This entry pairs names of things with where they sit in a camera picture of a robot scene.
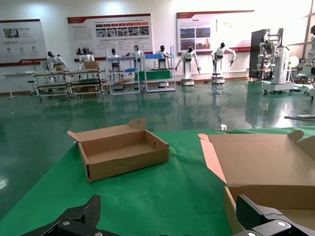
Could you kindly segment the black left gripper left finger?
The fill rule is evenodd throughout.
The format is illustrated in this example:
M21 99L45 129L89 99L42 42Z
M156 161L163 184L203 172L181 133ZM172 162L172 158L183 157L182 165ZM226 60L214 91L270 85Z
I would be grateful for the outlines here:
M114 236L97 228L101 216L100 195L86 204L66 209L55 221L25 233L26 236Z

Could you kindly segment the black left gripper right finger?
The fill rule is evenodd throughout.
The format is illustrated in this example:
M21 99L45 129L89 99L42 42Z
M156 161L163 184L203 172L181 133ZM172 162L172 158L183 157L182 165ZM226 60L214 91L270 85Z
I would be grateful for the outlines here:
M313 236L315 231L301 226L275 208L255 204L246 195L236 199L236 216L243 226L237 236Z

